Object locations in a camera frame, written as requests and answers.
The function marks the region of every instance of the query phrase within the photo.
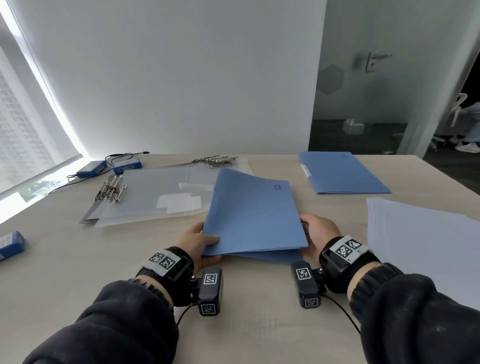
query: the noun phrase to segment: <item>left hand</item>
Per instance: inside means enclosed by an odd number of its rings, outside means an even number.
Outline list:
[[[212,266],[222,259],[221,255],[202,257],[205,247],[216,244],[220,239],[218,236],[202,234],[203,227],[204,221],[190,226],[174,245],[183,249],[190,256],[194,264],[194,273],[205,267]]]

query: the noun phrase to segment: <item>sneaker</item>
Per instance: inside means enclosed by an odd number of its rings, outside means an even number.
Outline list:
[[[466,146],[463,145],[463,143],[460,143],[455,149],[459,152],[480,153],[480,146],[478,146],[477,143],[468,143]]]
[[[463,140],[464,137],[458,137],[458,135],[454,135],[452,136],[450,139],[448,139],[448,142],[449,143],[453,143],[453,144],[458,144],[460,143],[462,140]]]

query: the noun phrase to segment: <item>table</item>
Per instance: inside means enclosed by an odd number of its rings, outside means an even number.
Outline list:
[[[142,155],[144,168],[197,156]],[[247,156],[260,177],[288,180],[300,213],[334,220],[343,234],[365,242],[372,195],[316,195],[296,155]],[[480,196],[416,156],[358,156],[393,193],[382,197],[480,220]],[[107,283],[135,275],[142,262],[171,246],[205,218],[141,221],[105,228],[79,225],[103,178],[65,187],[0,225],[19,230],[24,253],[0,262],[0,352],[21,363],[58,329],[72,323]],[[300,308],[286,265],[225,257],[222,313],[191,309],[180,324],[176,363],[365,363],[360,338],[332,302]],[[333,295],[347,308],[345,296]],[[176,316],[183,309],[176,309]]]

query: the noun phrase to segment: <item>dark sweater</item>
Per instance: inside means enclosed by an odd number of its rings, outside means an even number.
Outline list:
[[[368,363],[480,362],[480,312],[438,293],[428,277],[380,265],[359,282],[350,304]],[[116,281],[24,363],[170,364],[178,338],[166,300]]]

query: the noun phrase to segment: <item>blue device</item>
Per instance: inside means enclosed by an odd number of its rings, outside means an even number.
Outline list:
[[[142,163],[140,158],[131,158],[127,160],[122,160],[120,162],[116,162],[112,164],[113,171],[118,176],[122,174],[126,170],[137,170],[142,167]]]
[[[105,160],[94,160],[88,163],[85,167],[79,170],[75,175],[78,178],[91,178],[98,176],[98,174],[107,167]]]
[[[25,239],[18,231],[0,238],[0,260],[10,258],[25,250]]]

